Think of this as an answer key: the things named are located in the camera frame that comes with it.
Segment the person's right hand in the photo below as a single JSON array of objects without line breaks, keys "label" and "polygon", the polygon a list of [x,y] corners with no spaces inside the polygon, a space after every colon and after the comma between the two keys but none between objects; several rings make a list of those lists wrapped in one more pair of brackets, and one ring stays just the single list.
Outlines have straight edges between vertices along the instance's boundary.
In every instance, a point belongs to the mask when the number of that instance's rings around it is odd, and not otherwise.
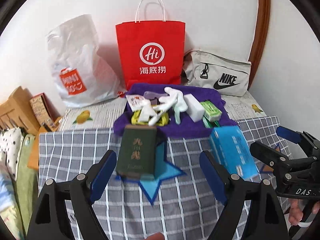
[{"label": "person's right hand", "polygon": [[298,225],[303,218],[303,211],[301,206],[303,203],[302,199],[289,199],[290,211],[289,211],[289,223],[291,225]]}]

